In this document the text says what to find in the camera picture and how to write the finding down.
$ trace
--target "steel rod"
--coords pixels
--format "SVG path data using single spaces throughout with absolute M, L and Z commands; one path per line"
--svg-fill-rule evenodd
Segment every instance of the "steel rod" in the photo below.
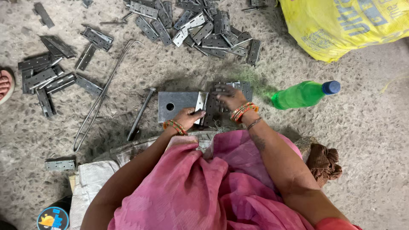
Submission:
M 149 100 L 151 99 L 151 97 L 152 97 L 152 95 L 153 95 L 153 93 L 154 93 L 155 91 L 156 91 L 156 88 L 150 88 L 149 94 L 148 94 L 148 96 L 146 97 L 145 102 L 144 102 L 144 104 L 142 105 L 142 108 L 139 110 L 138 116 L 136 117 L 136 120 L 135 120 L 135 122 L 134 122 L 133 125 L 132 125 L 132 129 L 130 130 L 130 132 L 129 132 L 129 134 L 128 134 L 128 137 L 126 138 L 127 141 L 132 141 L 132 139 L 133 139 L 133 137 L 134 137 L 134 132 L 135 132 L 135 130 L 136 130 L 136 126 L 138 125 L 139 120 L 141 119 L 142 114 L 144 113 L 146 107 L 148 106 L 148 102 L 149 102 Z

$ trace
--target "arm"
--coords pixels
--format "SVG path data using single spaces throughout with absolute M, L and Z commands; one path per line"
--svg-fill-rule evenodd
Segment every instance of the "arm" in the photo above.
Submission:
M 204 111 L 190 115 L 194 109 L 184 108 L 174 120 L 186 129 L 191 128 L 197 119 L 205 115 Z M 109 178 L 88 207 L 81 225 L 82 230 L 107 229 L 115 210 L 121 206 L 122 200 L 131 195 L 152 171 L 165 152 L 169 141 L 176 134 L 177 131 L 172 127 L 165 129 L 150 147 Z
M 231 111 L 247 102 L 243 94 L 229 86 L 219 86 L 225 92 L 218 93 Z M 242 116 L 248 127 L 260 116 L 253 110 Z M 255 124 L 249 134 L 260 151 L 263 163 L 280 191 L 284 203 L 300 213 L 312 225 L 327 217 L 348 219 L 320 190 L 317 182 L 302 159 L 263 120 Z

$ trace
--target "pink fabric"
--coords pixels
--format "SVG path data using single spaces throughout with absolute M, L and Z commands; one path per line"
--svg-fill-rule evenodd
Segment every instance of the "pink fabric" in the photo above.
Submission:
M 258 167 L 259 160 L 240 165 L 256 157 L 251 151 L 258 153 L 246 131 L 219 134 L 214 141 L 214 159 L 209 161 L 195 150 L 198 143 L 169 147 L 141 185 L 123 199 L 108 229 L 314 229 L 280 202 L 272 182 L 266 186 L 255 178 L 265 176 L 263 170 L 246 169 Z M 235 164 L 229 168 L 228 162 Z
M 277 134 L 302 159 L 301 152 L 297 146 L 285 136 L 279 133 Z M 236 130 L 217 134 L 213 142 L 213 158 L 219 157 L 226 161 L 229 165 L 229 172 L 240 172 L 250 175 L 278 193 L 270 175 L 264 167 L 260 152 L 251 140 L 247 130 Z

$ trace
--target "bangle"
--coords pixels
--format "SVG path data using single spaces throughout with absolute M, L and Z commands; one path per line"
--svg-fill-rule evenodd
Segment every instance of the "bangle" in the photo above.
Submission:
M 167 120 L 167 121 L 163 122 L 163 129 L 166 129 L 168 126 L 172 126 L 174 129 L 176 129 L 176 131 L 180 135 L 187 136 L 186 129 L 181 124 L 179 124 L 177 121 Z
M 253 121 L 253 123 L 251 123 L 251 125 L 249 125 L 249 127 L 247 128 L 247 130 L 250 130 L 251 127 L 253 127 L 255 124 L 257 124 L 259 121 L 261 121 L 261 118 L 256 119 L 255 121 Z
M 253 102 L 247 102 L 244 105 L 241 105 L 240 107 L 238 107 L 237 109 L 235 109 L 232 113 L 231 113 L 231 117 L 230 119 L 234 122 L 237 123 L 241 123 L 240 118 L 241 116 L 247 112 L 249 109 L 254 109 L 254 111 L 258 111 L 258 106 L 255 105 Z
M 252 105 L 253 102 L 247 102 L 241 106 L 239 106 L 237 109 L 235 109 L 232 113 L 231 113 L 231 117 L 233 117 L 233 114 L 236 114 L 237 112 L 239 112 L 240 110 L 242 110 L 244 107 Z

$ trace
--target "metal pin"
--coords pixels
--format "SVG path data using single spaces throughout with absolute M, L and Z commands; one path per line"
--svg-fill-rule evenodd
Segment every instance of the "metal pin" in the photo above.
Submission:
M 121 19 L 121 22 L 126 22 L 125 20 L 127 19 L 127 18 L 129 18 L 131 15 L 133 15 L 134 13 L 133 12 L 130 12 L 129 14 L 127 14 L 127 15 L 125 15 L 122 19 Z
M 199 50 L 202 54 L 204 54 L 205 56 L 209 56 L 208 53 L 206 53 L 205 51 L 201 50 L 197 45 L 194 45 L 193 47 L 195 47 L 197 50 Z
M 136 130 L 136 126 L 138 125 L 139 120 L 141 119 L 142 114 L 144 113 L 144 111 L 145 111 L 145 109 L 146 109 L 146 107 L 148 105 L 149 100 L 151 99 L 153 93 L 156 91 L 156 88 L 149 88 L 149 89 L 150 89 L 149 94 L 146 97 L 145 102 L 142 105 L 142 108 L 139 110 L 138 116 L 136 117 L 136 120 L 132 125 L 132 129 L 130 130 L 130 132 L 128 134 L 128 137 L 126 139 L 127 141 L 132 141 L 132 139 L 134 138 L 134 133 L 135 133 L 135 130 Z
M 241 11 L 251 11 L 251 10 L 259 10 L 259 9 L 264 9 L 267 8 L 268 6 L 260 6 L 260 7 L 252 7 L 248 9 L 242 9 Z

